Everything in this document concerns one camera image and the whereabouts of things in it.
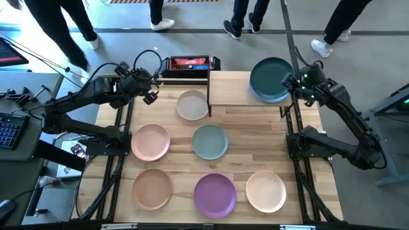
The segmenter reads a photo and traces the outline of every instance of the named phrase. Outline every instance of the purple plate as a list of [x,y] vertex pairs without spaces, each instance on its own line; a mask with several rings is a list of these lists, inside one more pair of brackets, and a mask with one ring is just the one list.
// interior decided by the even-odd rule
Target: purple plate
[[197,182],[193,199],[196,208],[205,217],[220,219],[235,208],[236,188],[224,175],[208,174]]

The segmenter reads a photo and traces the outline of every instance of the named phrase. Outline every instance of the beige plate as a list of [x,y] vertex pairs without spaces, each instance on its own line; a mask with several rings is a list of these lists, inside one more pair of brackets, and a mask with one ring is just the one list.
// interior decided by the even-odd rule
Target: beige plate
[[176,110],[186,120],[202,119],[208,113],[206,95],[197,90],[186,91],[179,97]]
[[286,201],[286,186],[274,172],[258,171],[250,176],[245,186],[250,204],[259,211],[272,213]]

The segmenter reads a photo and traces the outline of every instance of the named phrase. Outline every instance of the shoe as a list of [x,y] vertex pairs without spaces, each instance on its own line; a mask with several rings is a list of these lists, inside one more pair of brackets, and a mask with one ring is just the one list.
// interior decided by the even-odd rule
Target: shoe
[[159,22],[159,24],[157,24],[157,25],[154,25],[151,22],[151,28],[154,31],[159,31],[159,30],[162,30],[162,29],[169,29],[169,28],[171,28],[173,26],[174,26],[174,20],[171,20],[171,19],[162,19]]
[[242,34],[237,33],[236,31],[234,31],[233,28],[231,27],[231,23],[228,20],[225,20],[223,22],[223,26],[224,26],[224,30],[225,30],[226,33],[231,35],[236,40],[240,39]]
[[338,40],[341,42],[346,42],[348,41],[348,36],[351,35],[351,31],[344,31],[343,33],[341,33],[341,35],[339,35]]
[[88,79],[92,76],[93,72],[92,72],[91,66],[88,64],[87,70],[81,69],[81,72],[82,72],[81,82],[85,84],[87,83]]
[[315,39],[311,42],[311,47],[313,48],[314,51],[320,54],[323,58],[329,57],[330,53],[332,52],[331,48],[325,47],[325,42],[320,42]]
[[88,42],[91,49],[96,50],[100,46],[100,37],[96,34],[96,39],[93,41]]
[[253,18],[254,14],[253,13],[249,13],[249,22],[251,24],[251,31],[253,33],[259,33],[260,32],[260,26],[255,26],[252,22],[251,19]]

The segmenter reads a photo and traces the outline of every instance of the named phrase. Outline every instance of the black pants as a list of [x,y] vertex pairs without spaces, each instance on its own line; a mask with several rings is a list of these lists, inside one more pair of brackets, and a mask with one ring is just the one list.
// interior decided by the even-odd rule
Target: black pants
[[325,28],[324,41],[332,45],[341,35],[349,29],[358,16],[364,11],[366,5],[372,0],[341,0]]
[[162,21],[162,7],[164,0],[149,0],[149,7],[151,9],[151,22],[154,25]]
[[63,7],[70,14],[85,40],[96,40],[97,35],[88,19],[82,0],[26,0],[26,5],[40,27],[64,52],[71,64],[86,70],[88,61],[72,40],[61,12]]
[[[257,0],[254,7],[254,16],[250,19],[255,26],[260,26],[263,17],[267,12],[268,3],[270,0]],[[249,6],[249,0],[235,0],[235,7],[233,9],[233,17],[231,18],[231,27],[237,33],[242,32],[244,27],[244,18]]]

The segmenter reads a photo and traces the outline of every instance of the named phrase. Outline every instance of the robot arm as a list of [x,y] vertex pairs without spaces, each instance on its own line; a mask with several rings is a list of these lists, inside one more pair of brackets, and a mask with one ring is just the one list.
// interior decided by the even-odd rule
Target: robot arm
[[102,142],[103,146],[117,146],[123,138],[117,126],[100,127],[71,119],[67,113],[89,104],[105,104],[117,109],[128,104],[136,96],[144,96],[148,105],[157,99],[151,92],[152,76],[143,68],[130,73],[124,66],[118,67],[116,77],[101,77],[85,83],[78,92],[71,93],[57,100],[46,103],[43,113],[43,132],[60,134],[73,132],[95,137],[95,142]]
[[303,157],[311,157],[310,147],[319,146],[330,151],[330,154],[321,157],[339,154],[360,169],[374,168],[381,151],[377,136],[362,119],[361,113],[352,106],[346,88],[325,78],[320,62],[302,68],[298,79],[288,74],[282,83],[297,99],[305,100],[306,106],[310,107],[317,101],[320,106],[326,105],[338,113],[359,141],[358,145],[346,144],[308,126],[297,133],[297,138],[293,141],[299,152],[304,153]]

